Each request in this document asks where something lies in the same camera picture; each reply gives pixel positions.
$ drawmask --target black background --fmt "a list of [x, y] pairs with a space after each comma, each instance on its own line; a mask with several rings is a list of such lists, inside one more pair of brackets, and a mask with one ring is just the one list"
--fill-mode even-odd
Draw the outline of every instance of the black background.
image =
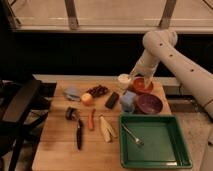
[[[14, 33], [0, 4], [0, 76], [119, 75], [142, 54], [143, 34]], [[178, 35], [176, 49], [213, 72], [213, 35]], [[172, 74], [160, 64], [156, 76]]]

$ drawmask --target spoon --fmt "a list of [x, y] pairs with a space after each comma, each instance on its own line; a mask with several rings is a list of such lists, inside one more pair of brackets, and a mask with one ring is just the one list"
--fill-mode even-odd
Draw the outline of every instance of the spoon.
[[134, 140], [135, 144], [137, 145], [144, 145], [143, 141], [136, 137], [127, 127], [125, 124], [121, 124], [122, 127], [125, 129], [125, 131], [132, 137], [132, 139]]

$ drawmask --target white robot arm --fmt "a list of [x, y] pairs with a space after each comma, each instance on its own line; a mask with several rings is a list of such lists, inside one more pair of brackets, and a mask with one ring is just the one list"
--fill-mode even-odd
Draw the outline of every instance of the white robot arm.
[[[146, 33], [143, 38], [145, 50], [130, 76], [141, 74], [144, 76], [145, 85], [149, 84], [161, 61], [213, 118], [213, 75], [178, 52], [174, 48], [176, 43], [177, 34], [174, 31], [159, 30]], [[213, 169], [212, 158], [213, 128], [209, 134], [200, 171]]]

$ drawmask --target green plastic tray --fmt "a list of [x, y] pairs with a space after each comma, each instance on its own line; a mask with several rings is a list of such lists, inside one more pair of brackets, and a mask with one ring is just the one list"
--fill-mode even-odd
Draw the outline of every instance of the green plastic tray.
[[[144, 145], [136, 145], [121, 123], [141, 138]], [[119, 130], [120, 158], [124, 168], [192, 168], [187, 146], [174, 116], [122, 114]]]

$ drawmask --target carrot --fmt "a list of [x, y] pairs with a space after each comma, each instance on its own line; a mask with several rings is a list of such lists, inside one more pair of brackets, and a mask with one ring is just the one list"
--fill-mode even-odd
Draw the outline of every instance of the carrot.
[[89, 130], [93, 130], [94, 129], [94, 123], [93, 123], [93, 115], [95, 113], [95, 109], [92, 110], [91, 113], [89, 113], [88, 115], [88, 128]]

